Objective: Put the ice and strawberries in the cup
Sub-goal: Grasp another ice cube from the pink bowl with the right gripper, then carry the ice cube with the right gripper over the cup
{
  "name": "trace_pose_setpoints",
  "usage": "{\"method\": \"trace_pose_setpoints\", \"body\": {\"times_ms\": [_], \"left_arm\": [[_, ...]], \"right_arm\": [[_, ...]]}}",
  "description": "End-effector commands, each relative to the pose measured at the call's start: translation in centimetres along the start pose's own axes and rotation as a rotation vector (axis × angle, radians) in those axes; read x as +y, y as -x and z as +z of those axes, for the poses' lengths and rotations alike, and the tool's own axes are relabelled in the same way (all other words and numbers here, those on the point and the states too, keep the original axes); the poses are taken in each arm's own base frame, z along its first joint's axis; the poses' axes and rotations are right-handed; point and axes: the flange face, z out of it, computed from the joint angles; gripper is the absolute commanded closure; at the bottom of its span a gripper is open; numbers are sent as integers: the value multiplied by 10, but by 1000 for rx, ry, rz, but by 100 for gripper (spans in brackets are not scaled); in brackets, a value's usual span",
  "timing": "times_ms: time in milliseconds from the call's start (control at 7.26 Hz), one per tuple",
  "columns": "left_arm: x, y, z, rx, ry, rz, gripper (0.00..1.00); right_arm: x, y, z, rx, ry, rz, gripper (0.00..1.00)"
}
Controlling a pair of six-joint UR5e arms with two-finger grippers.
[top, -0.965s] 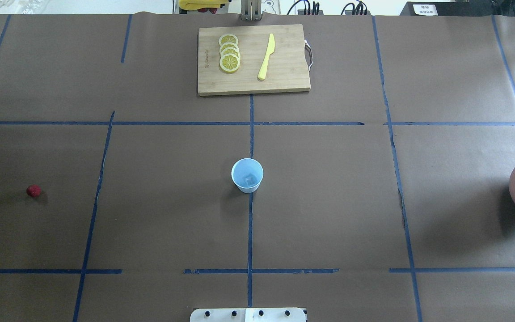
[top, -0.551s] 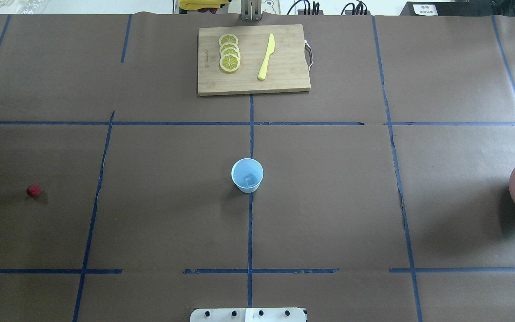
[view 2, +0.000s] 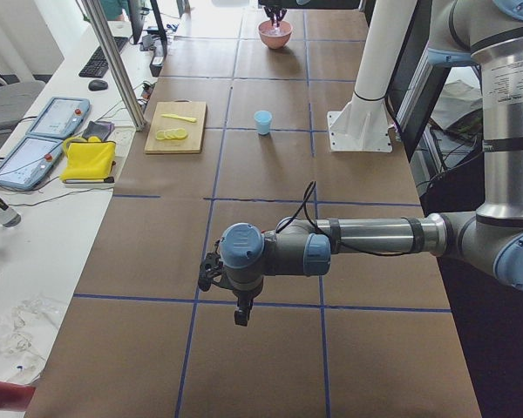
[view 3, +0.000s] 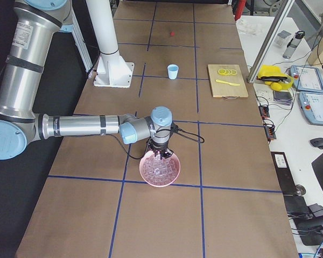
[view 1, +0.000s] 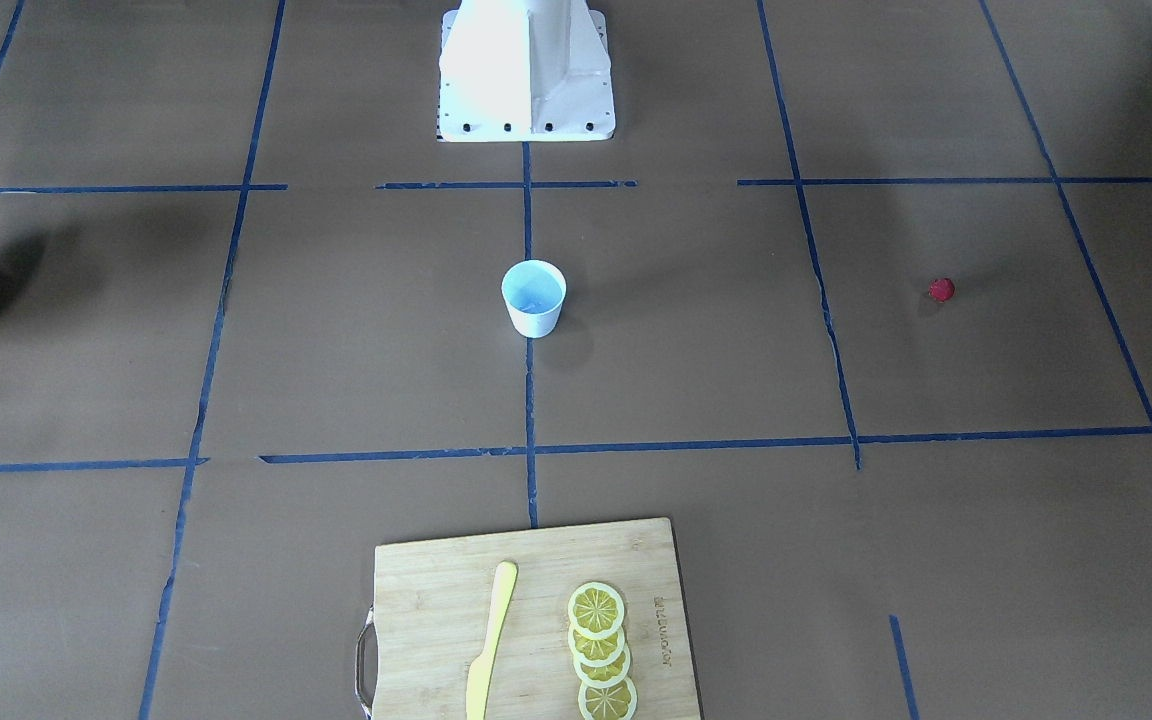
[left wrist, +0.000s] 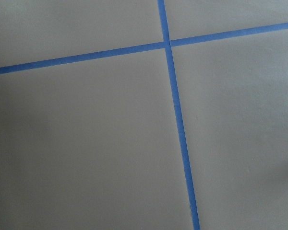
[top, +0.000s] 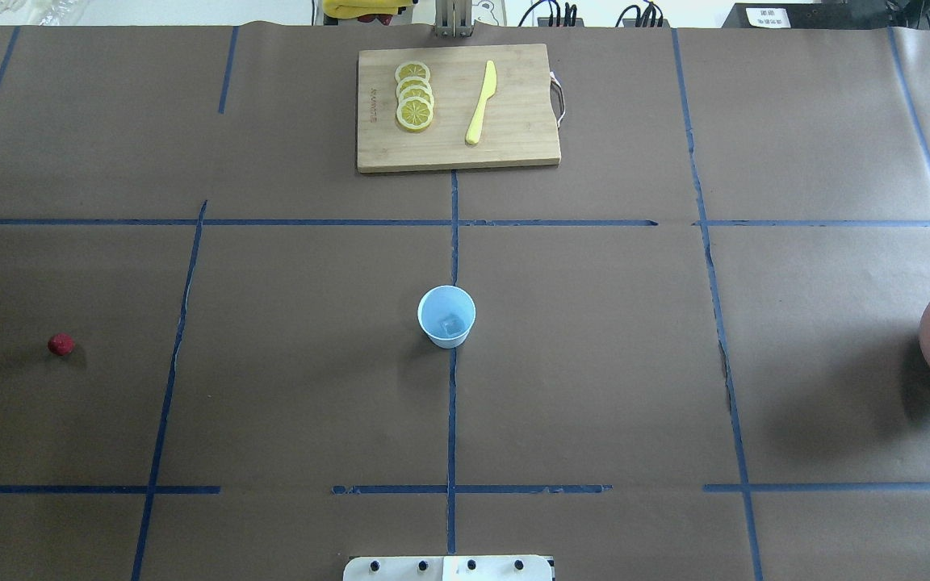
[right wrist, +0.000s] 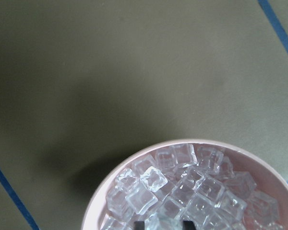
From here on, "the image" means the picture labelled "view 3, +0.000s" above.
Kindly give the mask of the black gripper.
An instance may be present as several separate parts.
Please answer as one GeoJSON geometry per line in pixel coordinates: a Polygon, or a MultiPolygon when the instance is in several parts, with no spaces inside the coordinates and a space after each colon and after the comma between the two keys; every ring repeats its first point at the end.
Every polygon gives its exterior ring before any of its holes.
{"type": "Polygon", "coordinates": [[[149,150],[154,153],[155,160],[159,160],[160,156],[164,159],[168,159],[173,155],[173,151],[168,148],[168,143],[159,144],[156,142],[150,142],[148,147],[149,150]]]}

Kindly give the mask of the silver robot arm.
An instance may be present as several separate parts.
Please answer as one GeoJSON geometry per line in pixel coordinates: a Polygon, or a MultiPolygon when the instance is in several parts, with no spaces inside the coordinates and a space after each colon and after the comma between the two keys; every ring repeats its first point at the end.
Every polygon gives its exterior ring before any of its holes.
{"type": "Polygon", "coordinates": [[[15,1],[15,35],[0,89],[0,160],[11,159],[26,146],[49,137],[120,134],[121,145],[146,139],[160,158],[169,158],[171,111],[156,107],[137,118],[121,116],[48,116],[32,110],[54,33],[72,23],[71,1],[15,1]]]}

